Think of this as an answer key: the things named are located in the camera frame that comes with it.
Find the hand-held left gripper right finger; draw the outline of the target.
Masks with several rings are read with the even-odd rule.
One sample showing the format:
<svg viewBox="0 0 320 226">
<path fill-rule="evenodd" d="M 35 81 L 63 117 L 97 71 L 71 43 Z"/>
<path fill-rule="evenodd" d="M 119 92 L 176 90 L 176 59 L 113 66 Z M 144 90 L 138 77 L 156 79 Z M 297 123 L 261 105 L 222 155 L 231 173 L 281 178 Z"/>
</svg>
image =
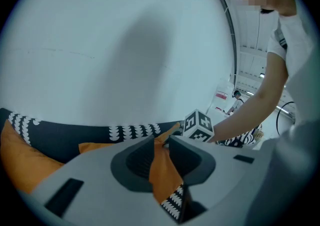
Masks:
<svg viewBox="0 0 320 226">
<path fill-rule="evenodd" d="M 244 226 L 256 190 L 246 181 L 259 150 L 170 136 L 169 156 L 182 178 L 181 226 Z"/>
</svg>

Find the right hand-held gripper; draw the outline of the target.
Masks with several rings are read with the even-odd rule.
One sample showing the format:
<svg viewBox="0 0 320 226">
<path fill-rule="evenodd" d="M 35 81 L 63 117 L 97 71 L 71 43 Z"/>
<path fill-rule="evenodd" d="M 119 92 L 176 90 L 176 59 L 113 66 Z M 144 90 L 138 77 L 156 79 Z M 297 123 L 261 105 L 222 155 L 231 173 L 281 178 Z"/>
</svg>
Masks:
<svg viewBox="0 0 320 226">
<path fill-rule="evenodd" d="M 195 109 L 184 119 L 183 136 L 199 142 L 208 142 L 215 135 L 210 117 Z"/>
</svg>

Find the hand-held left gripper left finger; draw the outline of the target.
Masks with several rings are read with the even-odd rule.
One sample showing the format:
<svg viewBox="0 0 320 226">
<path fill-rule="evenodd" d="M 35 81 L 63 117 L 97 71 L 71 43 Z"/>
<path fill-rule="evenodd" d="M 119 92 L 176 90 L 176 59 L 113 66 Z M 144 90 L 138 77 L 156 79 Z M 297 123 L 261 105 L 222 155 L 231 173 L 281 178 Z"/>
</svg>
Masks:
<svg viewBox="0 0 320 226">
<path fill-rule="evenodd" d="M 34 211 L 51 226 L 173 226 L 149 182 L 154 138 L 78 155 L 33 191 Z"/>
</svg>

